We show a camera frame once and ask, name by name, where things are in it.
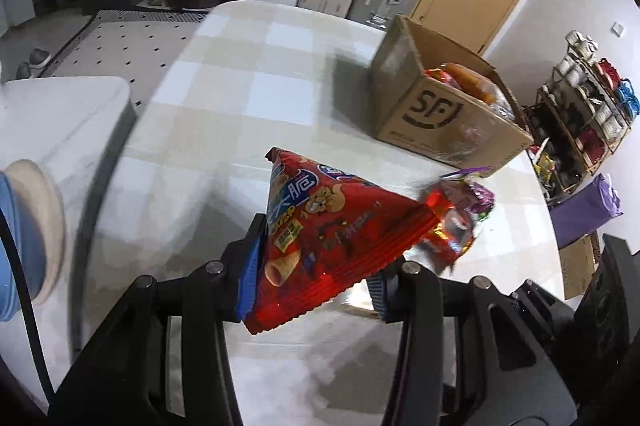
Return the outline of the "red cone snack bag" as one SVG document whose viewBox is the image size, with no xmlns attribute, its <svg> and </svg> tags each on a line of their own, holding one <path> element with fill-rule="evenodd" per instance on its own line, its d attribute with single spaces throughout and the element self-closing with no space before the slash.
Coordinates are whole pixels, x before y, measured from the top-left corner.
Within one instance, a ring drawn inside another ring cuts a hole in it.
<svg viewBox="0 0 640 426">
<path fill-rule="evenodd" d="M 409 250 L 436 223 L 426 204 L 273 147 L 266 241 L 250 334 L 323 305 Z"/>
</svg>

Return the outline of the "red chocolate pie packet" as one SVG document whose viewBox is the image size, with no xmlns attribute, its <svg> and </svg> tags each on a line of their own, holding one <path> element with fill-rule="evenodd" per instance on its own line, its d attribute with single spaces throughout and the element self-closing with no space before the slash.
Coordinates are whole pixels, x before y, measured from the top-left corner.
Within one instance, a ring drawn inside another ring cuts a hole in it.
<svg viewBox="0 0 640 426">
<path fill-rule="evenodd" d="M 436 272 L 440 273 L 454 268 L 454 264 L 474 244 L 478 222 L 454 207 L 438 182 L 426 191 L 424 204 L 434 213 L 436 223 L 421 237 L 420 244 Z"/>
</svg>

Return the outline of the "purple grape candy bag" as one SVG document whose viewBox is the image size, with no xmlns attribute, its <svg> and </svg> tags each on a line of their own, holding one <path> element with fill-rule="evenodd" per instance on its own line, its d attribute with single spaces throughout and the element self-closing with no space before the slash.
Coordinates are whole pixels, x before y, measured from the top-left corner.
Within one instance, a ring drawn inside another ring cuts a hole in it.
<svg viewBox="0 0 640 426">
<path fill-rule="evenodd" d="M 488 218 L 495 208 L 495 194 L 478 179 L 487 167 L 459 169 L 439 178 L 439 186 L 459 211 L 465 212 L 475 222 Z"/>
</svg>

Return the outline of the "checked tablecloth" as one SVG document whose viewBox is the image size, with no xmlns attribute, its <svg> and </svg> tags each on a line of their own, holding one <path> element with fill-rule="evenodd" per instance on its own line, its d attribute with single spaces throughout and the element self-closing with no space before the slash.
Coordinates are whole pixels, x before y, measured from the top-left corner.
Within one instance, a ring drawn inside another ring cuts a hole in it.
<svg viewBox="0 0 640 426">
<path fill-rule="evenodd" d="M 94 328 L 52 411 L 99 425 L 568 425 L 562 288 L 521 120 L 427 77 L 482 58 L 262 1 L 211 11 L 119 158 Z"/>
</svg>

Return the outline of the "SF cardboard box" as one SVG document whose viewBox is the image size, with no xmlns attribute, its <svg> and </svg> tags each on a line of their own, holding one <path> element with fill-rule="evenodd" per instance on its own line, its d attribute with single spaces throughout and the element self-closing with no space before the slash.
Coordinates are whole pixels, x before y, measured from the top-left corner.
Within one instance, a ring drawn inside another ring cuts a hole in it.
<svg viewBox="0 0 640 426">
<path fill-rule="evenodd" d="M 455 63 L 484 74 L 510 107 L 491 108 L 426 68 Z M 488 177 L 533 144 L 524 115 L 495 67 L 407 16 L 390 24 L 370 65 L 375 138 L 401 149 L 465 169 L 487 167 Z"/>
</svg>

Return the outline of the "purple gift bag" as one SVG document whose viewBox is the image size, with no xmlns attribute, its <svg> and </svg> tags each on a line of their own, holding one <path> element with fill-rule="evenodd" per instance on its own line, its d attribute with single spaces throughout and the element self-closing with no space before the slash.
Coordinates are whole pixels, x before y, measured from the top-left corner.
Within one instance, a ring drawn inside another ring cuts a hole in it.
<svg viewBox="0 0 640 426">
<path fill-rule="evenodd" d="M 579 192 L 550 209 L 558 248 L 573 244 L 622 214 L 611 175 L 599 173 Z"/>
</svg>

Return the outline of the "orange bread packet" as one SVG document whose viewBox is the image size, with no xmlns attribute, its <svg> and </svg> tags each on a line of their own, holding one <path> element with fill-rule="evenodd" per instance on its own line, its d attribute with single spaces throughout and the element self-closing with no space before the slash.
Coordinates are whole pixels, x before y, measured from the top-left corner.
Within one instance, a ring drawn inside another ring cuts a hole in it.
<svg viewBox="0 0 640 426">
<path fill-rule="evenodd" d="M 436 68 L 426 68 L 427 77 L 448 84 L 481 100 L 491 108 L 506 109 L 510 105 L 498 86 L 479 72 L 460 64 L 443 63 Z"/>
</svg>

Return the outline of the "white side table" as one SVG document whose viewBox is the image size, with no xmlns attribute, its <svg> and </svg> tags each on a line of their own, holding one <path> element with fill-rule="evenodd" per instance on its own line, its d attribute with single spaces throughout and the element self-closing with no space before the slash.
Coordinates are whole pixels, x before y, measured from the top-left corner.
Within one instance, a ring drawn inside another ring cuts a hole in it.
<svg viewBox="0 0 640 426">
<path fill-rule="evenodd" d="M 65 246 L 72 250 L 86 199 L 108 142 L 131 107 L 119 77 L 11 81 L 1 89 L 1 167 L 28 159 L 62 198 Z"/>
</svg>

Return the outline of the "blue bowl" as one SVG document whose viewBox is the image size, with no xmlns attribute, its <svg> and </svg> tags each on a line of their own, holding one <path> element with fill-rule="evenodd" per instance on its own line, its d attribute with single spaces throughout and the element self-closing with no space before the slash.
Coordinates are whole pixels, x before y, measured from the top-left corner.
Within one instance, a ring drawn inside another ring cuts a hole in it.
<svg viewBox="0 0 640 426">
<path fill-rule="evenodd" d="M 46 250 L 34 217 L 4 172 L 1 173 L 1 211 L 20 256 L 29 296 L 35 298 L 46 274 Z M 1 246 L 1 321 L 11 320 L 20 308 L 6 249 Z"/>
</svg>

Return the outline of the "grey dotted rug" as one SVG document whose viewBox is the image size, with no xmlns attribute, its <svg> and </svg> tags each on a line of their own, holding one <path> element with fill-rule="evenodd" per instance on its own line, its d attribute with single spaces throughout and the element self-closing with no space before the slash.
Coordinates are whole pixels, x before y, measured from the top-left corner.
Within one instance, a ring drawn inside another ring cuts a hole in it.
<svg viewBox="0 0 640 426">
<path fill-rule="evenodd" d="M 204 12 L 101 10 L 42 77 L 120 77 L 140 114 L 204 20 Z"/>
</svg>

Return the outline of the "shoe rack with shoes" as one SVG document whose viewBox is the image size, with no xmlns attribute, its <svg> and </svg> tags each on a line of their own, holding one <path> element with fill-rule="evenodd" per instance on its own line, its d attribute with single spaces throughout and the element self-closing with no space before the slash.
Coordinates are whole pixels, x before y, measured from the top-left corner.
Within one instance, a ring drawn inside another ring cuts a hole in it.
<svg viewBox="0 0 640 426">
<path fill-rule="evenodd" d="M 634 87 L 598 55 L 596 40 L 572 30 L 565 41 L 565 54 L 524 108 L 534 137 L 529 158 L 549 206 L 595 177 L 639 118 Z"/>
</svg>

